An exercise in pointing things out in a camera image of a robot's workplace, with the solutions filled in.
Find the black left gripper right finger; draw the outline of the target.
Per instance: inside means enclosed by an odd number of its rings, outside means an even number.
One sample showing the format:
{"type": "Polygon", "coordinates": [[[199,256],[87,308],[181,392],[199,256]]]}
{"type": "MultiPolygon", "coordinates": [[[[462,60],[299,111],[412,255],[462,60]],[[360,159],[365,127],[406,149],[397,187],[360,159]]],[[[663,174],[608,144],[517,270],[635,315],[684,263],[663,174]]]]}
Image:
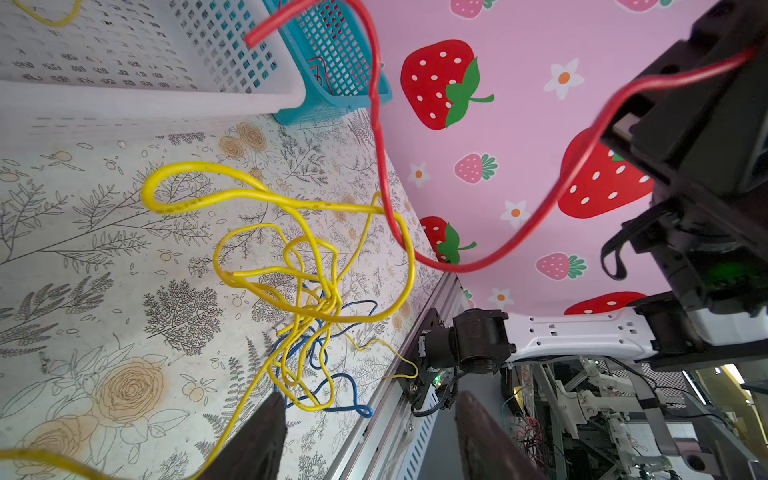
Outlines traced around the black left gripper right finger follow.
{"type": "Polygon", "coordinates": [[[543,473],[470,392],[458,394],[454,413],[465,479],[543,478],[543,473]]]}

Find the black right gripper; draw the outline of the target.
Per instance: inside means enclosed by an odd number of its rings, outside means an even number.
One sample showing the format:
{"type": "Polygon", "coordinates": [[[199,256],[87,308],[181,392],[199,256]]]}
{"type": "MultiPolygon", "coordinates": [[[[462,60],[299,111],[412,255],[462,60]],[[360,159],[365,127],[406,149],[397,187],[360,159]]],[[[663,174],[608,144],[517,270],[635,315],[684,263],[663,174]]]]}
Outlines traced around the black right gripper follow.
{"type": "Polygon", "coordinates": [[[708,79],[643,87],[622,101],[602,142],[656,183],[657,195],[729,204],[767,197],[767,4],[720,1],[642,76],[681,81],[726,60],[708,79]]]}

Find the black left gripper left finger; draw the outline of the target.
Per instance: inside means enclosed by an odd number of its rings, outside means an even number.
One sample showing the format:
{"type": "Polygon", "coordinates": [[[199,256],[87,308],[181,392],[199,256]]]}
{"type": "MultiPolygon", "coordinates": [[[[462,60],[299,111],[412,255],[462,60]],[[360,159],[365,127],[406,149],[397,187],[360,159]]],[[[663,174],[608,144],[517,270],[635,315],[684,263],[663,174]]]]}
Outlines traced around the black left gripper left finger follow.
{"type": "Polygon", "coordinates": [[[276,480],[287,435],[285,402],[273,392],[234,435],[203,480],[276,480]]]}

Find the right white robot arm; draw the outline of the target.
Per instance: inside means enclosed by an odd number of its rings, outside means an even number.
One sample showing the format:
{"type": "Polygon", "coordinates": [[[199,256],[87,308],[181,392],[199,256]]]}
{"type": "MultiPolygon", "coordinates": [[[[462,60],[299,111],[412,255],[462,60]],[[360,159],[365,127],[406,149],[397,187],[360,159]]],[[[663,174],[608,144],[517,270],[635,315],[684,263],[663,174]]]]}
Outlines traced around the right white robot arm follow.
{"type": "Polygon", "coordinates": [[[654,183],[650,207],[600,252],[623,280],[623,246],[651,255],[667,292],[572,317],[512,315],[510,361],[606,356],[659,370],[767,355],[767,5],[721,1],[595,121],[604,145],[654,183]]]}

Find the teal plastic basket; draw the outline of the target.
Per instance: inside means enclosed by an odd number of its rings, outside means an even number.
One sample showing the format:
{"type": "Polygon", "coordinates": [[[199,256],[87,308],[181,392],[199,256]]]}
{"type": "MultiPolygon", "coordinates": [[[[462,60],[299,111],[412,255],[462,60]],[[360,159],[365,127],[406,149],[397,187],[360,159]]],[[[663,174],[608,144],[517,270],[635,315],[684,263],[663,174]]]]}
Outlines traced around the teal plastic basket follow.
{"type": "Polygon", "coordinates": [[[279,123],[321,123],[370,107],[371,48],[346,2],[320,1],[279,32],[305,85],[300,106],[274,114],[279,123]]]}

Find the middle white plastic basket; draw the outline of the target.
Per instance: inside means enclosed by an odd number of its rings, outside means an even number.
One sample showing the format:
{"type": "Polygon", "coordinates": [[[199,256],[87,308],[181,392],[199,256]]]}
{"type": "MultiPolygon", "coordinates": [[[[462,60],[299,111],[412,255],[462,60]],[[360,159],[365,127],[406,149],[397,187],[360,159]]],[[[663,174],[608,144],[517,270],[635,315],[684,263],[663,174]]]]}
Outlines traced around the middle white plastic basket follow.
{"type": "Polygon", "coordinates": [[[5,1],[1,139],[184,132],[297,107],[282,38],[244,40],[268,15],[261,1],[5,1]]]}

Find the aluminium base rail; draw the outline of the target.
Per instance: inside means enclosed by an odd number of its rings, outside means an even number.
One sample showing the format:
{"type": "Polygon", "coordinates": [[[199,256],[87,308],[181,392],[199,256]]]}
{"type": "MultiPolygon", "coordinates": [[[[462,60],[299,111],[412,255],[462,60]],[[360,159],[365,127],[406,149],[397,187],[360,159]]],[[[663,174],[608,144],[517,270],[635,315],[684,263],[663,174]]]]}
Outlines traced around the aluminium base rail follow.
{"type": "Polygon", "coordinates": [[[418,478],[439,412],[451,408],[466,374],[495,373],[515,353],[507,314],[471,306],[458,277],[444,274],[376,388],[374,413],[353,427],[329,479],[418,478]]]}

